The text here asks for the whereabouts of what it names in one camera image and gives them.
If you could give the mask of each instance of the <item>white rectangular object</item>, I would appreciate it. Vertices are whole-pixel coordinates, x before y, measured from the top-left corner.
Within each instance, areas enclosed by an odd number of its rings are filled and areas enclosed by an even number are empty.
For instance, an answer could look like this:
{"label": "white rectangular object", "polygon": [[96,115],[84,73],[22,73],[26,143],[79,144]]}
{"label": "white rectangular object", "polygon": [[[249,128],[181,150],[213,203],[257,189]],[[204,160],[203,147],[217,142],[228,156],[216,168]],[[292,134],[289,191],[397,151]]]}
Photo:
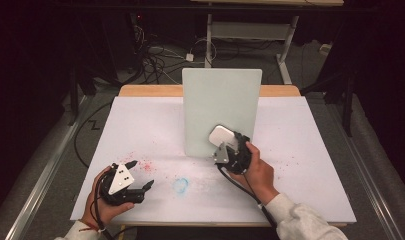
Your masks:
{"label": "white rectangular object", "polygon": [[[130,169],[131,187],[155,183],[143,203],[113,223],[268,226],[256,202],[228,182],[211,158],[185,156],[183,120],[181,97],[117,97],[71,219],[81,218],[102,169],[138,160]],[[261,97],[253,143],[275,168],[280,192],[312,206],[330,223],[356,221],[304,97]]]}
{"label": "white rectangular object", "polygon": [[185,153],[209,157],[208,140],[222,125],[252,138],[262,71],[260,69],[183,69]]}

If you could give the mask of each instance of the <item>white desk in background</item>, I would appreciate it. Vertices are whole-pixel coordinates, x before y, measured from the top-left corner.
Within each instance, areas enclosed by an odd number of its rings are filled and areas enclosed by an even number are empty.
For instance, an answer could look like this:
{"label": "white desk in background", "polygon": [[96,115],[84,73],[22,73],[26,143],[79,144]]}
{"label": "white desk in background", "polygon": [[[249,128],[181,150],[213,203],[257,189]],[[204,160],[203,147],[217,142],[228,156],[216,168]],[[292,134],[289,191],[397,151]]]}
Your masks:
{"label": "white desk in background", "polygon": [[[192,0],[206,2],[208,4],[268,4],[290,6],[317,6],[334,7],[342,6],[343,0]],[[292,84],[286,67],[286,56],[292,43],[293,34],[296,30],[299,16],[293,16],[290,24],[266,24],[266,23],[243,23],[243,22],[217,22],[212,21],[212,14],[208,14],[206,33],[206,58],[205,67],[212,64],[212,38],[237,38],[237,39],[261,39],[261,40],[284,40],[281,54],[276,55],[278,68],[284,84]]]}
{"label": "white desk in background", "polygon": [[[261,86],[253,143],[275,168],[275,185],[332,224],[356,221],[311,111],[294,86]],[[233,186],[211,158],[184,155],[182,86],[123,87],[90,164],[71,219],[82,216],[94,177],[138,160],[130,171],[142,204],[113,220],[135,226],[268,226],[256,202]]]}

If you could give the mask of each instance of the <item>white sleeve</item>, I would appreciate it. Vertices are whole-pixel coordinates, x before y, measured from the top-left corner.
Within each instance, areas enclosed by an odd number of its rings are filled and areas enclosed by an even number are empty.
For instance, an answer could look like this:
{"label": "white sleeve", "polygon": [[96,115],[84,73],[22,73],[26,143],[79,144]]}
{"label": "white sleeve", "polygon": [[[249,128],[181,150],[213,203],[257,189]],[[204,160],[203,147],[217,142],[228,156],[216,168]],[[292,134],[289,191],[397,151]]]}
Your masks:
{"label": "white sleeve", "polygon": [[95,230],[80,231],[88,227],[89,226],[86,224],[76,221],[64,238],[58,237],[55,240],[97,240],[99,238],[99,233]]}
{"label": "white sleeve", "polygon": [[347,239],[330,226],[314,209],[295,204],[285,194],[277,195],[265,206],[277,222],[280,239]]}

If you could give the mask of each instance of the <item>blue stain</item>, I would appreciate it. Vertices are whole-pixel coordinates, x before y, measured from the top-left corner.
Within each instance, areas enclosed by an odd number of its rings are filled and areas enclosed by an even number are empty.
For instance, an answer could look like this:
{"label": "blue stain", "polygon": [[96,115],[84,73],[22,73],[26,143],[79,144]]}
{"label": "blue stain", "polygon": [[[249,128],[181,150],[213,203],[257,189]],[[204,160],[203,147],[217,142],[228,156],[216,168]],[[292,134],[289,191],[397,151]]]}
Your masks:
{"label": "blue stain", "polygon": [[187,181],[185,178],[177,179],[173,184],[174,191],[176,191],[178,194],[184,194],[188,186],[189,181]]}

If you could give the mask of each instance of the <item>person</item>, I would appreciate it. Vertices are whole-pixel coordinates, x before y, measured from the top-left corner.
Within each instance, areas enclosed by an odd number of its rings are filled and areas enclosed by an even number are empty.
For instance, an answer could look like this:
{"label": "person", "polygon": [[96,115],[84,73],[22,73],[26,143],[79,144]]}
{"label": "person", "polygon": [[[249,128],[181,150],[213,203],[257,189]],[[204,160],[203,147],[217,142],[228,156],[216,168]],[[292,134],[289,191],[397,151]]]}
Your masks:
{"label": "person", "polygon": [[[305,204],[296,204],[286,194],[278,192],[273,182],[274,168],[261,159],[261,154],[257,147],[250,142],[246,142],[246,146],[252,153],[252,159],[245,176],[233,173],[229,173],[229,175],[257,196],[266,207],[277,223],[276,231],[280,239],[347,239],[340,229],[330,226],[317,211]],[[56,238],[56,240],[98,239],[97,223],[90,211],[94,211],[94,207],[91,207],[94,205],[92,201],[95,183],[108,170],[109,167],[96,176],[81,220],[74,223],[65,238]],[[98,201],[101,220],[105,225],[109,224],[115,216],[134,207],[133,203],[110,206],[102,199]]]}

